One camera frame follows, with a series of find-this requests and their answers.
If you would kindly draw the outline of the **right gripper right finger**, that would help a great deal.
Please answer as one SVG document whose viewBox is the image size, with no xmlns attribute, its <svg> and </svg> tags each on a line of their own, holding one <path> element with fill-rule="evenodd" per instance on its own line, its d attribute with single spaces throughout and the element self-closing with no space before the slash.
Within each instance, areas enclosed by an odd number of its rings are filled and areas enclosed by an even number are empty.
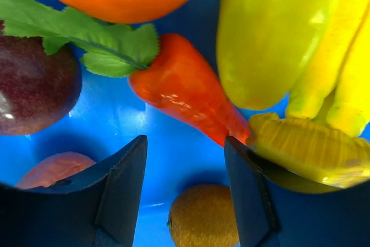
<svg viewBox="0 0 370 247">
<path fill-rule="evenodd" d="M 225 163 L 242 246 L 368 246 L 369 183 L 337 189 L 257 157 L 233 137 Z"/>
</svg>

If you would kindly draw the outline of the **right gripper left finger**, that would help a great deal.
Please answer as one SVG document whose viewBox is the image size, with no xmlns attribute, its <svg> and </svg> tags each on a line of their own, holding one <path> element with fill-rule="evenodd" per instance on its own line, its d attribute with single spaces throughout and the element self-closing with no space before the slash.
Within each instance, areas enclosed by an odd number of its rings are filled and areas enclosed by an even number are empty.
<svg viewBox="0 0 370 247">
<path fill-rule="evenodd" d="M 132 246 L 148 141 L 50 187 L 1 184 L 2 246 Z"/>
</svg>

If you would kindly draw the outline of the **yellow banana bunch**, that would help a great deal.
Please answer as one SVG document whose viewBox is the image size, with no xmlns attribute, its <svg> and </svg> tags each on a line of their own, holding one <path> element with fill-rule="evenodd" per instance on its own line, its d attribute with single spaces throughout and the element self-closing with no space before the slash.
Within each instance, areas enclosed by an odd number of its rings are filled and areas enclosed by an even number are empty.
<svg viewBox="0 0 370 247">
<path fill-rule="evenodd" d="M 358 137 L 369 123 L 369 0 L 335 0 L 327 29 L 290 90 L 287 117 L 322 118 Z"/>
</svg>

